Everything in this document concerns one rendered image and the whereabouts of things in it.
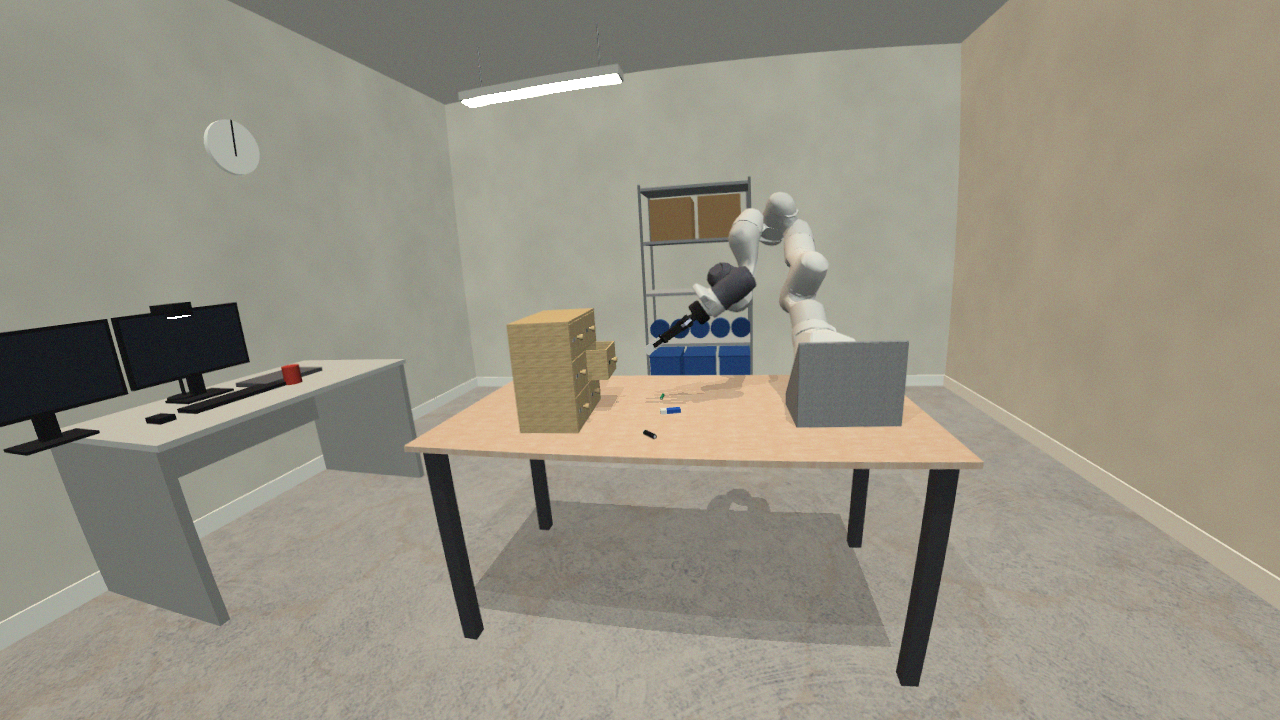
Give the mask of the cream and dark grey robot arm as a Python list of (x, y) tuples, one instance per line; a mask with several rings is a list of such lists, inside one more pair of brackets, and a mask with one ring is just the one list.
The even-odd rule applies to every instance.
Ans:
[[(783, 192), (771, 195), (763, 214), (753, 208), (744, 210), (733, 222), (728, 238), (739, 266), (730, 263), (712, 266), (707, 281), (714, 288), (710, 283), (709, 290), (692, 284), (698, 299), (701, 299), (699, 304), (709, 316), (719, 316), (727, 310), (740, 313), (753, 301), (753, 290), (756, 287), (759, 240), (774, 246), (785, 238), (785, 263), (790, 269), (780, 291), (780, 306), (786, 313), (790, 311), (794, 360), (799, 342), (856, 341), (837, 333), (827, 323), (824, 306), (815, 301), (817, 290), (824, 281), (829, 264), (817, 252), (812, 228), (797, 219), (797, 213), (794, 199)], [(803, 300), (804, 302), (797, 302)]]

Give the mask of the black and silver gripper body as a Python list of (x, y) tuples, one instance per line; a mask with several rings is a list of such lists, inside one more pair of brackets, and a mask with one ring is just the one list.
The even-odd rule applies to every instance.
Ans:
[[(699, 305), (698, 301), (689, 305), (689, 310), (692, 313), (692, 316), (690, 316), (691, 315), (690, 314), (687, 318), (684, 319), (685, 322), (691, 319), (692, 322), (698, 320), (700, 324), (704, 324), (705, 322), (710, 320), (710, 316), (708, 316), (707, 313), (703, 311), (704, 309)], [(689, 322), (689, 325), (692, 322)]]

